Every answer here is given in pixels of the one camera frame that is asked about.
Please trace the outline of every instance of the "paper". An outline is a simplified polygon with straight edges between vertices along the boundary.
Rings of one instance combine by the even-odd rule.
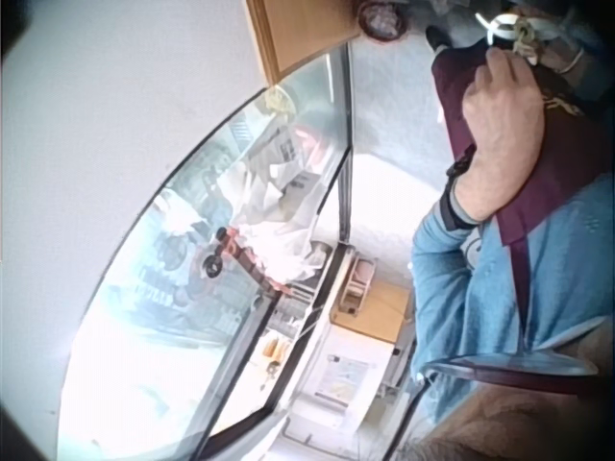
[[[316,396],[347,408],[365,379],[369,364],[339,355],[329,355],[328,359]]]

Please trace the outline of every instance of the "white wall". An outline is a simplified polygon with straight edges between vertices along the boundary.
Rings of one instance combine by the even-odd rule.
[[[71,341],[113,252],[263,86],[241,0],[45,2],[5,58],[0,396],[45,456]]]

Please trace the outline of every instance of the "wooden cabinet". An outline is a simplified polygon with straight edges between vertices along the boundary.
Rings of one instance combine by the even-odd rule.
[[[336,306],[331,313],[331,323],[395,344],[405,321],[409,296],[409,288],[374,280],[357,316],[340,312]]]
[[[270,85],[358,35],[353,0],[247,0]]]

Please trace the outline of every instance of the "metal rod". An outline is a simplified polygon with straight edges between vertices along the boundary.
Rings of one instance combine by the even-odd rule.
[[[353,154],[355,139],[354,92],[351,66],[350,43],[342,48],[342,76],[344,79],[344,94],[346,101],[346,139],[350,154],[346,157],[339,175],[339,241],[348,243],[350,240],[350,222],[352,214],[353,194]]]

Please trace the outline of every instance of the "blue sleeve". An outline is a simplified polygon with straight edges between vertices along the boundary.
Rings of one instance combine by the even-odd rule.
[[[415,376],[428,361],[455,355],[471,273],[460,249],[470,230],[447,231],[436,203],[414,235],[411,271],[416,296]]]

